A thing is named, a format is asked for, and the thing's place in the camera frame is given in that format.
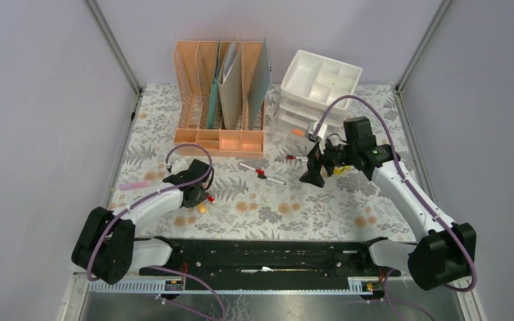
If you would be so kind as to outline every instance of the gray wall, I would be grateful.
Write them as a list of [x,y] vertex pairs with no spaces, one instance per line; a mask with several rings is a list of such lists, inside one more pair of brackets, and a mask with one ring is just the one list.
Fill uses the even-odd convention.
[[83,1],[0,1],[0,320],[54,320],[134,94]]
[[440,0],[99,0],[143,85],[176,82],[179,40],[269,40],[280,84],[298,49],[361,66],[364,84],[395,84]]
[[514,320],[514,1],[455,1],[405,91],[438,202],[478,233],[489,320]]

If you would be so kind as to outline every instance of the organizer compartment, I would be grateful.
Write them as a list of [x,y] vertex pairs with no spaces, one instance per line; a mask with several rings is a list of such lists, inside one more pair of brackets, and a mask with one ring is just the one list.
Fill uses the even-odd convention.
[[[280,85],[281,96],[326,110],[334,99],[353,94],[361,71],[360,67],[299,50]],[[332,112],[344,115],[348,105],[349,100],[346,100],[335,106]]]
[[[228,42],[220,44],[218,52],[220,65],[223,64],[229,44]],[[182,111],[174,144],[196,143],[208,150],[210,155],[217,157],[263,157],[265,101],[263,101],[253,130],[247,130],[248,117],[246,115],[247,93],[262,47],[260,42],[241,43],[243,112],[237,128],[235,130],[224,129],[219,102],[214,111],[212,129],[204,128],[207,123],[209,91],[213,81],[213,71],[216,67],[217,47],[218,42],[216,41],[177,42],[173,57],[182,98]],[[184,156],[204,155],[195,147],[180,148],[177,152]]]

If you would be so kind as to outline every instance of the table surface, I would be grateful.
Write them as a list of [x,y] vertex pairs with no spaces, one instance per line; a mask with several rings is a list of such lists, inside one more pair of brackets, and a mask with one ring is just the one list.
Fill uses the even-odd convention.
[[[358,86],[355,94],[366,99],[383,116],[397,152],[415,177],[391,86]],[[393,203],[362,173],[349,169],[327,177],[323,170],[326,180],[323,189],[298,181],[306,165],[286,160],[285,155],[304,156],[312,143],[305,139],[287,139],[274,130],[271,125],[279,100],[280,86],[272,85],[266,97],[264,158],[213,158],[216,177],[209,193],[216,203],[205,202],[207,212],[204,214],[186,208],[166,213],[138,235],[334,241],[365,241],[384,236],[395,241],[414,241],[411,229]],[[180,109],[176,85],[147,86],[113,191],[111,208],[130,205],[151,193],[167,175],[164,162],[168,151],[174,147]],[[371,120],[378,144],[387,142],[381,124],[366,107],[352,101],[349,109],[348,117],[367,116]],[[172,156],[171,161],[178,157],[178,154]],[[268,176],[285,181],[286,185],[259,179],[255,172],[239,167],[239,162],[264,169]],[[155,181],[155,184],[131,191],[118,188],[123,183],[144,180]]]

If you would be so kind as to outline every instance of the metal frame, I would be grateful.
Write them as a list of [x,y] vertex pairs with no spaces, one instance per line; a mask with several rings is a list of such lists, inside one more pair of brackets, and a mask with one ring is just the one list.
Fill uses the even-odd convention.
[[432,21],[430,22],[430,25],[424,32],[424,35],[422,36],[422,39],[420,43],[418,44],[414,55],[412,56],[411,60],[409,61],[409,64],[407,65],[407,68],[405,69],[405,72],[399,79],[399,82],[397,83],[396,90],[400,93],[405,88],[405,85],[409,81],[409,78],[411,77],[414,68],[416,67],[418,61],[420,60],[420,57],[422,56],[424,50],[426,49],[426,46],[428,45],[429,41],[432,39],[432,36],[434,35],[434,32],[436,32],[436,29],[438,28],[438,25],[440,25],[440,22],[442,21],[442,18],[444,17],[444,14],[450,7],[454,0],[442,0],[440,5],[438,6],[438,9],[436,10],[436,13],[434,14],[434,17],[432,18]]
[[143,95],[144,92],[140,93],[137,96],[137,102],[135,104],[135,107],[133,109],[133,112],[131,112],[131,118],[129,120],[129,123],[127,127],[125,128],[125,138],[123,139],[123,142],[119,148],[119,153],[117,154],[117,164],[113,168],[113,173],[111,173],[111,180],[109,181],[109,188],[107,188],[107,194],[105,195],[103,206],[105,208],[109,207],[109,204],[111,203],[111,199],[113,197],[113,191],[117,184],[117,178],[119,178],[119,172],[121,171],[121,166],[123,166],[123,162],[125,160],[125,151],[127,148],[127,145],[129,144],[129,140],[131,139],[131,134],[133,133],[133,127],[135,126],[135,122],[137,121],[137,110],[139,110],[139,107],[141,107],[141,103],[143,102]]
[[121,47],[119,47],[119,44],[115,39],[115,36],[113,36],[113,32],[111,32],[111,28],[109,28],[109,25],[105,20],[105,16],[103,16],[103,13],[101,12],[101,9],[99,8],[99,5],[97,4],[96,0],[84,0],[84,2],[90,10],[90,14],[97,23],[98,28],[101,31],[101,34],[103,35],[103,38],[105,38],[105,41],[109,46],[109,49],[113,53],[113,56],[117,61],[117,64],[119,65],[119,67],[121,67],[121,71],[123,71],[123,74],[129,82],[129,85],[131,86],[133,91],[135,91],[135,94],[141,94],[141,84],[137,80],[137,77],[135,76],[133,69],[129,65],[129,62],[123,55],[123,51],[121,50]]
[[[411,125],[410,116],[408,114],[408,109],[406,108],[406,103],[404,101],[404,97],[402,95],[402,90],[405,88],[406,84],[408,83],[408,80],[410,79],[411,75],[413,74],[417,63],[419,62],[420,58],[422,57],[422,54],[424,53],[428,43],[432,39],[432,36],[437,30],[437,27],[440,25],[440,22],[442,21],[442,18],[444,17],[444,14],[450,7],[454,0],[443,0],[441,4],[439,5],[434,17],[432,18],[432,21],[430,25],[428,26],[427,30],[425,31],[425,34],[423,38],[421,39],[421,42],[418,44],[418,47],[416,48],[416,51],[414,52],[413,57],[409,61],[408,67],[405,69],[405,72],[403,73],[402,77],[400,78],[399,82],[397,83],[394,91],[394,96],[396,99],[396,105],[398,108],[398,112],[400,113],[402,123],[404,126],[404,130],[406,133],[406,140],[408,143],[408,146],[411,150],[411,153],[414,158],[415,163],[415,169],[417,172],[417,179],[419,182],[419,185],[422,187],[422,189],[430,196],[430,198],[436,202],[436,195],[434,194],[434,190],[432,188],[432,185],[430,183],[430,179],[428,177],[428,171],[426,169],[426,165],[424,163],[424,159],[422,158],[422,155],[418,148],[418,141],[415,135],[415,132]],[[126,146],[129,142],[129,139],[131,138],[131,132],[133,129],[133,125],[135,124],[135,112],[138,110],[139,106],[141,105],[142,101],[142,88],[137,80],[137,77],[135,76],[132,68],[129,66],[129,63],[127,62],[125,56],[122,53],[121,48],[119,47],[119,44],[115,40],[115,37],[113,36],[105,17],[103,16],[96,0],[84,0],[87,7],[90,10],[90,13],[92,14],[94,20],[98,24],[98,28],[102,32],[102,35],[104,36],[108,46],[110,47],[110,50],[112,51],[115,60],[121,67],[121,70],[123,71],[125,78],[127,79],[129,85],[131,88],[137,93],[137,103],[135,106],[135,109],[133,110],[133,113],[131,114],[131,120],[126,128],[126,136],[125,139],[122,142],[122,146],[120,148],[119,152],[119,161],[117,165],[114,168],[114,172],[112,175],[112,179],[110,182],[110,188],[108,189],[107,195],[105,197],[105,205],[108,205],[111,200],[112,190],[114,188],[114,185],[116,184],[116,180],[118,178],[118,172],[122,166],[122,163],[124,161],[124,153],[126,150]],[[147,279],[154,279],[160,280],[160,277],[146,277]],[[465,287],[468,285],[468,280],[458,280],[456,282],[453,282],[453,284],[459,288]],[[62,301],[62,307],[60,309],[60,313],[58,316],[58,320],[62,321],[75,321],[78,320],[81,314],[81,311],[84,307],[84,301],[86,298],[86,294],[88,292],[88,286],[89,282],[86,279],[85,274],[81,273],[75,273],[72,278],[70,279],[70,283],[68,284],[68,288],[66,289],[66,295],[64,296],[64,300]],[[483,313],[483,309],[481,306],[481,302],[477,296],[477,293],[474,291],[467,292],[467,293],[458,293],[458,300],[460,302],[460,307],[462,309],[462,312],[464,314],[464,317],[467,320],[486,320],[485,315]]]

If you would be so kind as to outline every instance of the purple cable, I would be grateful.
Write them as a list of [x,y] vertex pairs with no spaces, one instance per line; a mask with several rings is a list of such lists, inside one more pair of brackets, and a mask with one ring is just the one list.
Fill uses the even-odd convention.
[[[415,304],[415,303],[411,303],[411,302],[407,302],[407,301],[403,301],[403,300],[386,298],[386,299],[383,299],[383,300],[370,300],[369,304],[382,303],[384,301],[391,301],[393,303],[404,304],[406,306],[410,306],[410,307],[415,308],[415,309],[421,311],[422,313],[426,314],[426,316],[429,319],[431,319],[431,321],[436,321],[436,319],[434,319],[434,317],[430,314],[429,311],[425,310],[423,307],[421,307],[421,306],[419,306],[418,304]],[[352,301],[352,302],[349,302],[348,304],[367,304],[367,302],[364,301],[364,300],[362,300],[362,301]]]
[[[147,196],[137,200],[136,202],[134,202],[129,208],[130,209],[134,209],[135,207],[139,206],[140,204],[144,203],[145,201],[157,196],[157,195],[160,195],[162,193],[165,193],[167,191],[171,191],[173,189],[180,189],[182,187],[186,187],[186,186],[190,186],[190,185],[193,185],[193,184],[196,184],[198,182],[200,182],[201,180],[203,180],[204,178],[206,178],[209,173],[211,172],[211,156],[209,155],[209,153],[207,152],[206,149],[204,149],[204,147],[200,146],[200,145],[196,145],[196,144],[180,144],[178,146],[175,146],[174,148],[172,148],[168,155],[167,155],[167,158],[165,160],[165,162],[168,164],[168,160],[170,158],[170,155],[175,151],[177,150],[178,148],[182,148],[182,147],[186,147],[186,146],[192,146],[192,147],[196,147],[196,148],[199,148],[201,149],[207,156],[207,159],[208,159],[208,162],[209,162],[209,166],[206,170],[206,172],[199,178],[193,180],[193,181],[190,181],[190,182],[187,182],[187,183],[182,183],[182,184],[178,184],[178,185],[173,185],[173,186],[170,186],[170,187],[165,187],[164,189],[161,189],[160,191],[156,191],[156,192],[152,192],[151,194],[148,194]],[[97,281],[99,280],[99,278],[95,278],[93,275],[92,275],[92,266],[94,265],[94,261],[96,260],[96,257],[97,257],[97,254],[99,252],[99,249],[101,247],[101,245],[103,244],[103,242],[105,241],[105,237],[111,232],[111,229],[113,228],[113,225],[115,225],[115,223],[125,214],[127,214],[129,212],[128,209],[124,209],[123,211],[121,211],[121,213],[117,214],[117,216],[113,217],[113,219],[109,222],[109,224],[107,225],[107,227],[105,228],[105,230],[103,231],[103,233],[101,233],[101,236],[99,237],[99,240],[97,241],[96,243],[96,247],[94,247],[94,251],[92,252],[92,255],[90,256],[90,261],[88,262],[88,268],[86,270],[86,274],[88,276],[88,280],[90,282],[94,282],[94,281]]]
[[190,312],[192,312],[194,314],[197,314],[198,316],[201,316],[202,318],[210,319],[212,321],[223,321],[223,320],[226,319],[226,306],[224,305],[224,302],[222,301],[220,296],[216,293],[216,291],[214,291],[207,283],[205,283],[201,279],[199,279],[199,278],[197,278],[197,277],[195,277],[195,276],[193,276],[191,274],[187,274],[187,273],[183,273],[183,272],[178,272],[178,271],[175,271],[175,270],[169,270],[169,269],[167,269],[165,267],[163,268],[161,266],[152,265],[152,266],[149,266],[149,269],[155,269],[155,270],[159,270],[159,271],[162,271],[162,272],[172,273],[172,274],[176,274],[177,276],[185,276],[186,278],[191,278],[191,279],[197,281],[198,283],[203,285],[206,289],[208,289],[213,294],[213,296],[216,297],[216,299],[218,300],[218,303],[220,304],[220,308],[222,309],[222,317],[221,318],[214,318],[213,316],[208,316],[207,314],[203,314],[201,312],[198,312],[198,311],[194,310],[193,308],[190,308],[189,306],[185,306],[183,304],[180,304],[178,302],[174,302],[172,300],[165,300],[164,302],[166,302],[168,304],[171,304],[173,306],[177,306],[179,308],[183,308],[184,310],[190,311]]
[[393,139],[391,138],[391,132],[389,132],[389,128],[387,128],[387,125],[385,124],[385,120],[383,120],[381,115],[379,115],[377,110],[375,110],[375,108],[372,105],[370,105],[364,99],[362,99],[360,97],[357,97],[357,96],[354,96],[354,95],[345,95],[345,96],[342,96],[342,97],[334,100],[332,102],[332,104],[330,104],[330,106],[326,109],[326,111],[324,111],[324,114],[322,115],[322,118],[320,118],[320,121],[319,121],[318,125],[316,126],[316,130],[314,131],[313,136],[316,136],[318,134],[318,131],[320,131],[320,126],[324,123],[324,119],[326,119],[326,116],[328,116],[328,113],[330,112],[330,110],[338,102],[340,102],[340,101],[342,101],[344,99],[348,99],[348,98],[355,99],[355,100],[361,102],[362,104],[364,104],[365,106],[367,106],[375,114],[375,117],[377,117],[379,122],[381,122],[381,125],[383,126],[383,130],[385,131],[385,135],[387,135],[387,139],[389,140],[389,145],[391,146],[391,152],[393,154],[393,162],[395,163],[395,167],[397,168],[397,172],[399,172],[399,176],[401,176],[401,179],[409,187],[409,189],[411,190],[413,195],[415,195],[415,197],[417,198],[419,203],[421,203],[421,205],[432,215],[433,219],[435,221],[437,221],[446,230],[446,232],[451,236],[451,238],[454,240],[456,245],[460,248],[460,250],[462,252],[462,255],[464,256],[464,258],[468,262],[468,265],[470,266],[470,274],[472,275],[472,282],[470,283],[470,285],[468,287],[466,287],[466,288],[461,288],[461,289],[460,288],[455,288],[454,286],[451,286],[449,284],[445,284],[444,286],[446,288],[448,288],[448,289],[451,289],[451,290],[454,290],[454,291],[457,291],[457,292],[469,292],[469,291],[472,291],[476,287],[476,283],[478,282],[476,266],[474,265],[474,261],[472,261],[472,258],[470,257],[470,254],[468,253],[468,251],[466,250],[466,248],[464,247],[462,242],[460,242],[460,239],[456,236],[456,234],[454,234],[452,229],[448,226],[448,224],[446,224],[438,216],[438,214],[434,211],[434,209],[424,200],[422,195],[416,190],[415,186],[413,186],[413,184],[406,178],[405,173],[403,172],[403,169],[401,169],[401,166],[399,165],[399,158],[397,157],[397,152],[395,150],[395,144],[393,143]]
[[389,303],[389,306],[391,307],[391,310],[393,310],[393,312],[395,312],[395,314],[397,314],[397,317],[399,317],[399,319],[403,320],[403,321],[406,321],[405,318],[403,318],[403,316],[401,316],[401,314],[399,314],[399,312],[397,312],[397,310],[395,309],[395,306],[393,306],[393,302],[390,297],[389,297],[389,294],[387,293],[387,283],[388,283],[388,279],[389,279],[389,276],[391,275],[391,273],[393,273],[393,271],[395,271],[395,269],[390,269],[389,272],[387,272],[387,274],[385,275],[385,281],[383,281],[383,292],[385,293],[385,297],[387,298],[387,302]]

